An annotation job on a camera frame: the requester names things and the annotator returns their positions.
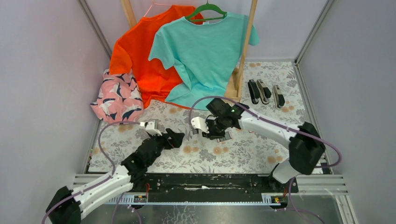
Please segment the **beige and black stapler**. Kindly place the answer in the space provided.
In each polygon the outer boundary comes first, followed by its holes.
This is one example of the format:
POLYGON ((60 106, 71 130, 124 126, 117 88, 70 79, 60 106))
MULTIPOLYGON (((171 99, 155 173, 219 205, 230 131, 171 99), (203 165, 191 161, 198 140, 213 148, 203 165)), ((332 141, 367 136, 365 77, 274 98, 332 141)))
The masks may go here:
POLYGON ((269 99, 271 98, 271 91, 268 86, 261 80, 256 81, 257 88, 260 93, 261 102, 265 105, 269 104, 269 99))

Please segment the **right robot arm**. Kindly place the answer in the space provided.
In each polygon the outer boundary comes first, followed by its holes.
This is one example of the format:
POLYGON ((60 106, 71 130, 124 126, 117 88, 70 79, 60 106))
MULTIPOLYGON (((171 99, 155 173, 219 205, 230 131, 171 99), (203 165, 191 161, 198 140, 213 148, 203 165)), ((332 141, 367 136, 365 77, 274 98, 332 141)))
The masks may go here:
POLYGON ((325 151, 315 126, 309 122, 287 125, 250 110, 247 105, 225 103, 213 99, 206 108, 215 117, 206 122, 209 139, 224 137, 228 128, 244 129, 267 137, 289 151, 288 159, 278 163, 268 179, 269 189, 280 192, 297 175, 311 175, 325 151))

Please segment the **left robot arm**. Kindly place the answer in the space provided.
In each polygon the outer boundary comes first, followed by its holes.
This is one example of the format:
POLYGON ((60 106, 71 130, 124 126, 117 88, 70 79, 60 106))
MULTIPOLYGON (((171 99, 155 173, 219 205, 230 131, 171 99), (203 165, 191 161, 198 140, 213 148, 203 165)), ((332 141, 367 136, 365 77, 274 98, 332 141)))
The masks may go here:
POLYGON ((130 190, 141 191, 148 167, 163 150, 179 148, 183 138, 184 133, 167 128, 165 133, 145 139, 111 172, 74 189, 60 188, 48 205, 42 223, 49 219, 53 224, 79 224, 110 199, 130 190))

